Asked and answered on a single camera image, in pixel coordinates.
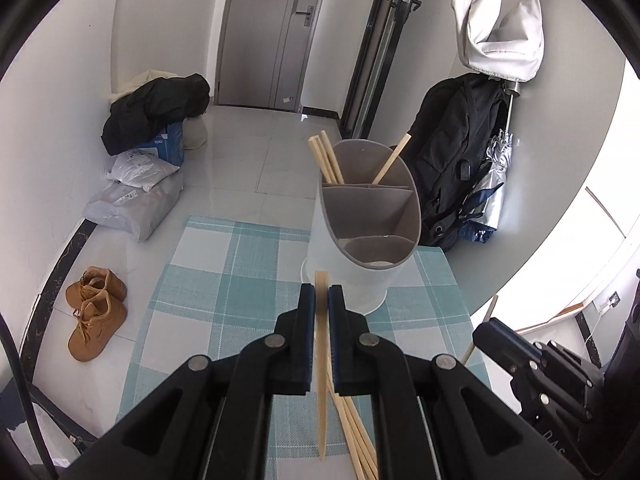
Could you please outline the teal plaid placemat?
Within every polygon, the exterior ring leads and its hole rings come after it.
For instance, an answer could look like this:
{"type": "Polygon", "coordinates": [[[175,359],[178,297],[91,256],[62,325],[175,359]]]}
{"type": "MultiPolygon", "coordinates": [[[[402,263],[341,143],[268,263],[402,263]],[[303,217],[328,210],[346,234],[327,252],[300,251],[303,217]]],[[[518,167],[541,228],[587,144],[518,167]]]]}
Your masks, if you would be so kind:
{"type": "MultiPolygon", "coordinates": [[[[120,414],[127,414],[194,354],[233,356],[271,333],[297,306],[309,234],[303,230],[192,216],[146,309],[129,364],[120,414]]],[[[472,323],[444,254],[420,249],[370,330],[410,356],[463,356],[472,323]]],[[[328,413],[326,458],[317,448],[316,396],[273,401],[269,479],[352,479],[356,474],[336,411],[328,413]]]]}

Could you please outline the white utensil holder grey dividers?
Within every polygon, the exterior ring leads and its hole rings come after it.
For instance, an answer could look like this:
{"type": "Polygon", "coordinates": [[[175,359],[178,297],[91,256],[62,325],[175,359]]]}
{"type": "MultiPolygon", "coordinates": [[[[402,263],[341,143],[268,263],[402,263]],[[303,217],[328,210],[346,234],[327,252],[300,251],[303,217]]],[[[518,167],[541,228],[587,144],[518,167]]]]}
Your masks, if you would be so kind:
{"type": "Polygon", "coordinates": [[[314,279],[326,271],[343,287],[346,307],[370,314],[418,247],[421,213],[411,172],[398,158],[380,184],[372,181],[387,157],[388,146],[347,139],[333,147],[344,184],[317,185],[310,239],[300,276],[314,279]]]}

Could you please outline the silver blue folded umbrella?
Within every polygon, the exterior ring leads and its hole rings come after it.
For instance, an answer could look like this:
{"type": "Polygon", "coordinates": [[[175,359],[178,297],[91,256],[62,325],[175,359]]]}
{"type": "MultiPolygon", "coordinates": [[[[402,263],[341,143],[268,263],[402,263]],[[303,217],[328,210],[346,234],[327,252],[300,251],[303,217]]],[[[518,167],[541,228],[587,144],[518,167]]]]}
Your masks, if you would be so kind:
{"type": "Polygon", "coordinates": [[[504,186],[512,159],[513,136],[510,133],[514,94],[508,97],[504,125],[491,137],[480,180],[465,199],[460,211],[459,234],[465,240],[485,244],[498,230],[504,200],[504,186]]]}

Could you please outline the tan boot near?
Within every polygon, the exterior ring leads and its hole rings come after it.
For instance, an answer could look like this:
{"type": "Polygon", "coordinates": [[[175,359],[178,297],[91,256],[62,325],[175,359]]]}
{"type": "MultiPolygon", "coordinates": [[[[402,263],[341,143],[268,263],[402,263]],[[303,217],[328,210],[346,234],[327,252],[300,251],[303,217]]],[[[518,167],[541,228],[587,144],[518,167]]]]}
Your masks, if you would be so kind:
{"type": "Polygon", "coordinates": [[[84,301],[74,310],[76,327],[68,340],[70,355],[79,362],[95,359],[120,326],[125,323],[127,309],[106,290],[84,301]]]}

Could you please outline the tan boot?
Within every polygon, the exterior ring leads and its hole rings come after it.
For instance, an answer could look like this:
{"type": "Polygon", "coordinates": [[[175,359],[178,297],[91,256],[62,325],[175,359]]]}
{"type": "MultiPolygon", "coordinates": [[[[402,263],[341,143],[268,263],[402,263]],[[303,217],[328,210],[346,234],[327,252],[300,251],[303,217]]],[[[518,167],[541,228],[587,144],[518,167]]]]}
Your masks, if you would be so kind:
{"type": "Polygon", "coordinates": [[[120,301],[127,297],[126,284],[110,269],[89,266],[80,279],[66,288],[65,299],[74,310],[81,304],[106,290],[111,296],[120,301]]]}
{"type": "Polygon", "coordinates": [[[74,310],[76,327],[68,340],[70,355],[79,362],[95,359],[120,326],[125,323],[127,309],[106,290],[84,301],[74,310]]]}

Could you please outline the tan boot far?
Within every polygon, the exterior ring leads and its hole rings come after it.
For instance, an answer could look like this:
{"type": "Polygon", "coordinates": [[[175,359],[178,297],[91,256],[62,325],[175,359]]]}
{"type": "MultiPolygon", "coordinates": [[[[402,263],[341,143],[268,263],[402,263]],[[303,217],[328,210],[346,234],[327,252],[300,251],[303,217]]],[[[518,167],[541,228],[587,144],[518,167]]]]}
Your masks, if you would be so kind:
{"type": "Polygon", "coordinates": [[[110,269],[89,266],[80,279],[66,288],[65,299],[74,310],[81,304],[106,290],[111,296],[120,301],[127,297],[126,284],[110,269]]]}

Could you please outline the chopstick in holder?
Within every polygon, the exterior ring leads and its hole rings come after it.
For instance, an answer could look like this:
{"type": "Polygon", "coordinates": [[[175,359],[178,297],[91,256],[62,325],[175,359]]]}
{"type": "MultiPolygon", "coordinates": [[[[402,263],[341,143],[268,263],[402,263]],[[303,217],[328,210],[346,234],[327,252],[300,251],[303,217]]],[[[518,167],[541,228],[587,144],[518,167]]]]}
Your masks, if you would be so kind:
{"type": "Polygon", "coordinates": [[[320,136],[320,141],[322,143],[323,149],[326,152],[326,157],[328,158],[328,161],[334,173],[335,182],[338,184],[344,184],[345,180],[342,174],[342,170],[341,170],[340,164],[337,161],[337,158],[334,153],[334,149],[328,134],[324,130],[321,130],[319,136],[320,136]]]}
{"type": "Polygon", "coordinates": [[[396,159],[398,159],[398,157],[400,156],[401,152],[404,150],[404,148],[406,147],[406,145],[409,143],[410,140],[411,140],[411,134],[410,133],[406,133],[400,139],[400,141],[396,145],[396,148],[393,149],[392,154],[390,154],[390,156],[387,157],[387,159],[384,162],[383,166],[381,167],[380,171],[374,177],[374,179],[372,181],[373,185],[378,185],[378,184],[381,183],[383,178],[390,171],[390,168],[392,168],[393,164],[396,162],[396,159]]]}
{"type": "Polygon", "coordinates": [[[324,147],[318,136],[311,136],[308,139],[308,144],[311,149],[311,153],[314,155],[322,176],[327,184],[337,184],[337,180],[329,162],[329,157],[324,150],[324,147]]]}

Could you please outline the grey parcel bag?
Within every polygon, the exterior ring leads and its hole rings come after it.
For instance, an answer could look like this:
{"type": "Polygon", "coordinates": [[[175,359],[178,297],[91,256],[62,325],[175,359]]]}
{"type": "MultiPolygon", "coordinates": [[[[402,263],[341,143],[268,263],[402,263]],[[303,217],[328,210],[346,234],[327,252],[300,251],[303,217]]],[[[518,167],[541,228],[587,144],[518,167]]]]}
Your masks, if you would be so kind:
{"type": "Polygon", "coordinates": [[[124,231],[144,242],[175,207],[182,189],[182,174],[172,174],[149,192],[113,182],[88,201],[82,214],[97,226],[124,231]]]}

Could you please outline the white plastic bags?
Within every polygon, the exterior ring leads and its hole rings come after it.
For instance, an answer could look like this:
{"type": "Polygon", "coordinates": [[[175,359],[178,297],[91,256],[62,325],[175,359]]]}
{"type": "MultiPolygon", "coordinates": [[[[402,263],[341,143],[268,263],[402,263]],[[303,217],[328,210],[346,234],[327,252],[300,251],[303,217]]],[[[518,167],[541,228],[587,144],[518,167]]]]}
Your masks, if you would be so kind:
{"type": "Polygon", "coordinates": [[[116,156],[112,169],[106,177],[132,188],[150,192],[160,181],[179,170],[178,166],[152,154],[139,150],[122,152],[116,156]]]}

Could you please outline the blue cardboard box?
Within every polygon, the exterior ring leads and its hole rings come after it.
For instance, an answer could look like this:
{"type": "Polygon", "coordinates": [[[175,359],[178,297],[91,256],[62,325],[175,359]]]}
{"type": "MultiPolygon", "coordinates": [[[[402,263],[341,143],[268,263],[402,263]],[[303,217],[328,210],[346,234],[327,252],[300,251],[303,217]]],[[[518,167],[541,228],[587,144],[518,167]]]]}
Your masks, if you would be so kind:
{"type": "Polygon", "coordinates": [[[182,123],[168,125],[152,141],[137,146],[137,150],[180,167],[184,161],[182,123]]]}

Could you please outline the black backpack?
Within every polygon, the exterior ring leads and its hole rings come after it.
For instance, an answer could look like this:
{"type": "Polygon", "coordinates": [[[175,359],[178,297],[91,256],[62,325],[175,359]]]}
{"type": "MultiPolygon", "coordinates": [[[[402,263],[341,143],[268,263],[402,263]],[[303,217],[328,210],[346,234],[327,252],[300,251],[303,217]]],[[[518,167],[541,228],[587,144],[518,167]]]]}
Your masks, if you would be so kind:
{"type": "Polygon", "coordinates": [[[418,191],[422,246],[449,250],[500,188],[483,188],[482,181],[491,168],[489,141],[504,118],[499,79],[467,73],[427,91],[401,153],[418,191]]]}

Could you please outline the black jacket pile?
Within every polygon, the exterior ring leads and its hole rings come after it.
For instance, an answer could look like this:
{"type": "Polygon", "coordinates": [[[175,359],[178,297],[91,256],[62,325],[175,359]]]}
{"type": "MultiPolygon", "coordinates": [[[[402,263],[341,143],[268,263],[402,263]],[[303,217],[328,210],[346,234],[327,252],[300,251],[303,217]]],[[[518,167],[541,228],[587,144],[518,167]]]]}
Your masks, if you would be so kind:
{"type": "Polygon", "coordinates": [[[110,156],[151,142],[163,128],[201,116],[210,87],[200,74],[155,78],[115,101],[101,136],[110,156]]]}

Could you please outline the white hanging garment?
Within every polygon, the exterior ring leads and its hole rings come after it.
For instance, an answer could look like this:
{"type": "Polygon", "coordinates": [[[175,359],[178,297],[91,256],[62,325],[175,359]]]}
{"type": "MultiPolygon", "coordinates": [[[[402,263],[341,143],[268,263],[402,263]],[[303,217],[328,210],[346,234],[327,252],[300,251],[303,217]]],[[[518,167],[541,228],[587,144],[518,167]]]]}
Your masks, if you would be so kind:
{"type": "Polygon", "coordinates": [[[502,0],[451,0],[458,57],[463,66],[506,81],[526,84],[544,59],[540,0],[520,0],[501,12],[502,0]]]}

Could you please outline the grey entrance door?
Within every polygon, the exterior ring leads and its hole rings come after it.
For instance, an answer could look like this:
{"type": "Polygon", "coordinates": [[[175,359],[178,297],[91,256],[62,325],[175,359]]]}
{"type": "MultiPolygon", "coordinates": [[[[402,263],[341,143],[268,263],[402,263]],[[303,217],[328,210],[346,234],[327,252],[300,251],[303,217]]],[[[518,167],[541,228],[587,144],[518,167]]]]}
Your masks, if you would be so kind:
{"type": "Polygon", "coordinates": [[[321,3],[227,0],[216,68],[216,103],[299,110],[321,3]]]}

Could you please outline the glass sliding door black frame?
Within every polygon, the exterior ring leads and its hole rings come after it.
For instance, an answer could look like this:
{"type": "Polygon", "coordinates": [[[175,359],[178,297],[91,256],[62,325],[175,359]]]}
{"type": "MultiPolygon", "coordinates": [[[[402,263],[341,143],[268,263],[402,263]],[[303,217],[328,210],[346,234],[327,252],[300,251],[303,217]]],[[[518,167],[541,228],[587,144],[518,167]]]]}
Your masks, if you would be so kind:
{"type": "Polygon", "coordinates": [[[420,6],[420,0],[373,0],[341,116],[344,139],[369,136],[402,30],[420,6]]]}

